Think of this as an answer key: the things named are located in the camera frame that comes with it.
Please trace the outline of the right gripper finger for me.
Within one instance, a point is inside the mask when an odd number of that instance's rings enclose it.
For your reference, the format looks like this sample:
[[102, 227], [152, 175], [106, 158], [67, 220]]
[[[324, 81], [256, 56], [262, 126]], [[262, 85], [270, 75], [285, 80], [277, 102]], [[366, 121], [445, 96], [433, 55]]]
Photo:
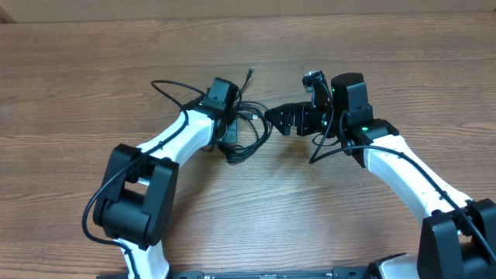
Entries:
[[296, 128], [296, 134], [298, 136], [305, 135], [303, 117], [300, 115], [278, 115], [273, 119], [273, 125], [284, 136], [291, 134], [292, 127]]
[[278, 115], [300, 115], [302, 116], [305, 102], [286, 103], [271, 108], [264, 113], [265, 118], [273, 125], [273, 119]]

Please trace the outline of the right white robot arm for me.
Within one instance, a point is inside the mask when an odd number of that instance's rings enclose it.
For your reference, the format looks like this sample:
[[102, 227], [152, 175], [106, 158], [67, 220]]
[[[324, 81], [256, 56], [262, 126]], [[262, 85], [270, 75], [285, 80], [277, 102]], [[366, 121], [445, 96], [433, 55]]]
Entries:
[[421, 225], [416, 254], [336, 268], [332, 277], [493, 278], [495, 203], [456, 190], [414, 154], [392, 124], [374, 118], [361, 73], [327, 81], [321, 71], [311, 71], [302, 84], [311, 100], [272, 108], [267, 120], [285, 136], [295, 127], [299, 136], [320, 133], [336, 139], [338, 151], [387, 184]]

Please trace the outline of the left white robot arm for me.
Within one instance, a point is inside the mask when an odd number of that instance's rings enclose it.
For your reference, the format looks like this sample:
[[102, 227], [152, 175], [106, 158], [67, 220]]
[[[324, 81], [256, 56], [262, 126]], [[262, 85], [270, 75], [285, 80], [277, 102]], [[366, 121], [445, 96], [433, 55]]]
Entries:
[[171, 223], [178, 172], [197, 150], [224, 137], [238, 93], [237, 85], [217, 77], [198, 98], [180, 104], [177, 119], [158, 136], [111, 152], [81, 224], [90, 240], [121, 249], [126, 278], [167, 277], [161, 240]]

